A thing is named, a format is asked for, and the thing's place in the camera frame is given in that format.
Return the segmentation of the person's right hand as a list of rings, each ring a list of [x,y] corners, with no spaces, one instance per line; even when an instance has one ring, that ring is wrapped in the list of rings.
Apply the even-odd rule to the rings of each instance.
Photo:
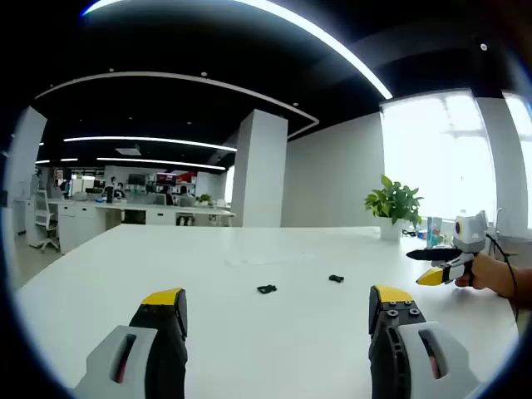
[[[514,283],[508,265],[485,254],[477,254],[474,257],[471,271],[458,278],[455,285],[478,290],[489,288],[505,298],[514,293]]]

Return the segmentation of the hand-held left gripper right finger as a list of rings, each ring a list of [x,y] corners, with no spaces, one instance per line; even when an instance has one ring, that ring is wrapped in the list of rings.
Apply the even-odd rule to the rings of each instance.
[[[409,293],[373,285],[368,312],[373,398],[467,398],[480,385],[466,348]]]

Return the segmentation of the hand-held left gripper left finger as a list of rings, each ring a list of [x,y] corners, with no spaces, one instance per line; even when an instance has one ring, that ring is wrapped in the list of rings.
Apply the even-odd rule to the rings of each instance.
[[[183,398],[188,353],[183,288],[152,293],[127,325],[112,330],[87,356],[77,398]]]

